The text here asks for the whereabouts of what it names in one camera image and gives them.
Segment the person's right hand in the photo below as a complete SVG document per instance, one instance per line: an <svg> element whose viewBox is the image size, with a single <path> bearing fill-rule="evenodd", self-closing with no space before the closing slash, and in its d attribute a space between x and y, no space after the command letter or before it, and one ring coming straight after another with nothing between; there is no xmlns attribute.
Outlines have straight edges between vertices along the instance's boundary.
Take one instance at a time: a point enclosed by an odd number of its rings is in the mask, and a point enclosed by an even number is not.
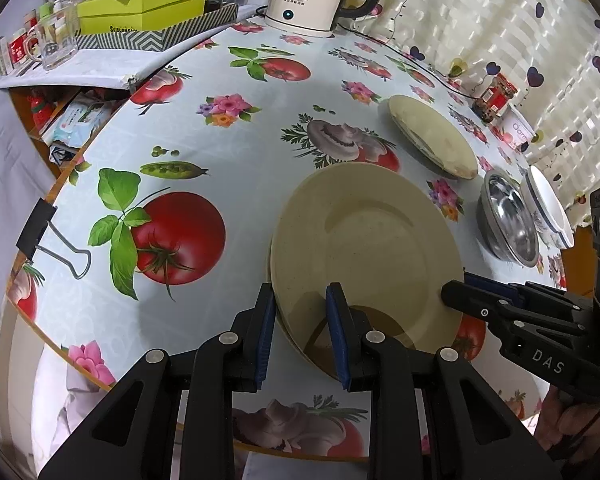
<svg viewBox="0 0 600 480"><path fill-rule="evenodd" d="M543 400L538 426L534 436L544 451L558 445L565 437L574 437L600 410L597 405L580 404L566 408L558 396L558 389L550 386ZM593 457L600 448L600 417L576 444L573 463Z"/></svg>

